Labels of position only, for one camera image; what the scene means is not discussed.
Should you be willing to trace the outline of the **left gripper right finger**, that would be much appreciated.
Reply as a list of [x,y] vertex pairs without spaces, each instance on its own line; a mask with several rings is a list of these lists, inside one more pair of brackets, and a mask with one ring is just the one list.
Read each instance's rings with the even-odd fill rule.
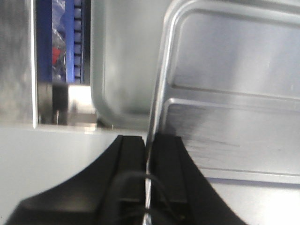
[[157,134],[152,145],[152,173],[167,197],[152,195],[155,209],[173,225],[243,225],[200,172],[178,136]]

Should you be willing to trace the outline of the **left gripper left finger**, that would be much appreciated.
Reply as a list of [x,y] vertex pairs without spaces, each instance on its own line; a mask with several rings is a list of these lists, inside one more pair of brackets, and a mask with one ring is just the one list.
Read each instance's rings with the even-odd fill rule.
[[117,175],[145,171],[140,136],[119,135],[89,166],[67,181],[22,200],[7,225],[95,225]]

